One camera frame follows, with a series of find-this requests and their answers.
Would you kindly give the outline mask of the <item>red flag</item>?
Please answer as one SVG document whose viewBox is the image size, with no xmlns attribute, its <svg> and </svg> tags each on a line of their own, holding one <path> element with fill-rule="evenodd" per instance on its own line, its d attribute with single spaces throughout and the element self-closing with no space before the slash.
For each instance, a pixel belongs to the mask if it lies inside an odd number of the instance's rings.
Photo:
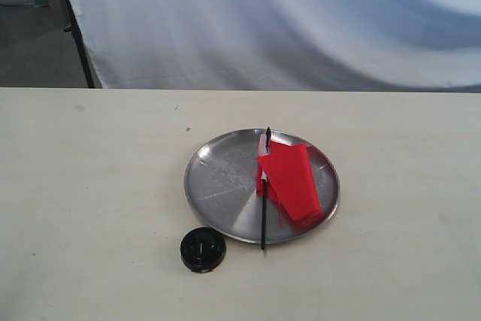
<svg viewBox="0 0 481 321">
<path fill-rule="evenodd" d="M 306 144 L 285 145 L 273 141 L 271 129 L 261 133 L 258 146 L 257 194 L 262 197 L 260 247 L 266 247 L 267 204 L 285 211 L 293 226 L 308 229 L 322 218 Z"/>
</svg>

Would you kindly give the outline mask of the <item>black round flag base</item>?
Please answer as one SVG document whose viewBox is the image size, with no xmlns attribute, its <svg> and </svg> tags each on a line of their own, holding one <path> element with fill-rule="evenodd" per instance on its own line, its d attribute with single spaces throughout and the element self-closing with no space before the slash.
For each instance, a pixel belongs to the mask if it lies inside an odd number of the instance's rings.
<svg viewBox="0 0 481 321">
<path fill-rule="evenodd" d="M 224 237 L 210 227 L 191 230 L 180 243 L 180 259 L 195 273 L 211 272 L 223 261 L 225 254 Z"/>
</svg>

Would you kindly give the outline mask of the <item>round stainless steel plate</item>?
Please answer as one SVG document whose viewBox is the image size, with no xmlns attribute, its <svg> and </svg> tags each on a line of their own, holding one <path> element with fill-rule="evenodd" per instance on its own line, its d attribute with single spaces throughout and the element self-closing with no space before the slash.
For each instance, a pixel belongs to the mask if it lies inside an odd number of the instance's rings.
<svg viewBox="0 0 481 321">
<path fill-rule="evenodd" d="M 251 244 L 261 241 L 262 214 L 267 214 L 266 243 L 282 244 L 320 229 L 340 203 L 340 182 L 328 157 L 311 143 L 307 154 L 313 171 L 321 217 L 297 226 L 273 200 L 256 193 L 258 144 L 264 129 L 239 129 L 209 140 L 187 165 L 184 189 L 196 216 L 218 232 Z"/>
</svg>

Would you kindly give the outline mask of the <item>white backdrop cloth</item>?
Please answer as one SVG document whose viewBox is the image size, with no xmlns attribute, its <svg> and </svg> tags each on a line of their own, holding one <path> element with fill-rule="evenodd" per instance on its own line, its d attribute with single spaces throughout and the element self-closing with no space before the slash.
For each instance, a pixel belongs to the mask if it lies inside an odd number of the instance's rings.
<svg viewBox="0 0 481 321">
<path fill-rule="evenodd" d="M 480 0 L 70 0 L 105 88 L 480 90 Z"/>
</svg>

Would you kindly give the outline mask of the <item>black backdrop stand pole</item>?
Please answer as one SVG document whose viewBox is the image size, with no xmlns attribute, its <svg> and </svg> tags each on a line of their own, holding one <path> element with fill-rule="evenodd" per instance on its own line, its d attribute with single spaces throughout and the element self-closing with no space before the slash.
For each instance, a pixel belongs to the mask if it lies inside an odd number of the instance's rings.
<svg viewBox="0 0 481 321">
<path fill-rule="evenodd" d="M 86 81 L 86 87 L 88 89 L 95 88 L 95 81 L 92 75 L 92 69 L 89 64 L 89 58 L 87 56 L 87 51 L 85 48 L 85 44 L 83 42 L 83 36 L 78 25 L 76 16 L 74 14 L 74 10 L 71 5 L 70 0 L 61 0 L 62 8 L 65 10 L 64 13 L 66 14 L 66 26 L 63 28 L 63 32 L 70 33 L 71 37 L 74 40 L 75 47 L 77 50 L 77 55 L 80 60 L 80 65 L 83 71 L 83 75 Z"/>
</svg>

